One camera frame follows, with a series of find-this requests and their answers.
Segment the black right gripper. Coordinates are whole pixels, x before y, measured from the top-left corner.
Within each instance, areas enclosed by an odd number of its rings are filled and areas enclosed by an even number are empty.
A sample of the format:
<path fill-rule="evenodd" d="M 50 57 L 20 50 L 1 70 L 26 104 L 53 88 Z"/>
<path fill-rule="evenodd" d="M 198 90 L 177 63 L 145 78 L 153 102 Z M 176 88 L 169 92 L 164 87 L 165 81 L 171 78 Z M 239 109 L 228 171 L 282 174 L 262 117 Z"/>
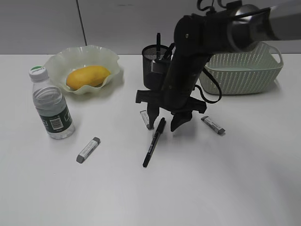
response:
<path fill-rule="evenodd" d="M 154 129 L 154 122 L 159 116 L 160 108 L 170 112 L 173 119 L 170 124 L 171 132 L 192 119 L 192 112 L 204 113 L 206 103 L 204 101 L 182 94 L 179 91 L 169 90 L 138 90 L 136 103 L 147 103 L 147 115 L 149 117 L 148 129 Z"/>

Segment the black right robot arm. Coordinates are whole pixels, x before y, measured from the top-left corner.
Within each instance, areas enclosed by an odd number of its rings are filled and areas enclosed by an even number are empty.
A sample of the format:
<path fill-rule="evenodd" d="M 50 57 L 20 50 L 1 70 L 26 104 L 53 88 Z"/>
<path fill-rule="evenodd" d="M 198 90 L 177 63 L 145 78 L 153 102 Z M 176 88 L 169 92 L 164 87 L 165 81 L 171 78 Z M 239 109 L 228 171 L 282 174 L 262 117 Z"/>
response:
<path fill-rule="evenodd" d="M 204 8 L 205 16 L 182 17 L 174 30 L 174 41 L 164 53 L 159 44 L 155 54 L 143 64 L 146 90 L 136 93 L 136 102 L 147 104 L 148 129 L 153 129 L 160 109 L 169 111 L 171 130 L 192 119 L 193 111 L 204 113 L 209 100 L 191 97 L 205 65 L 215 54 L 248 52 L 261 41 L 299 40 L 301 3 L 292 0 L 260 9 L 241 1 L 226 4 L 223 11 Z"/>

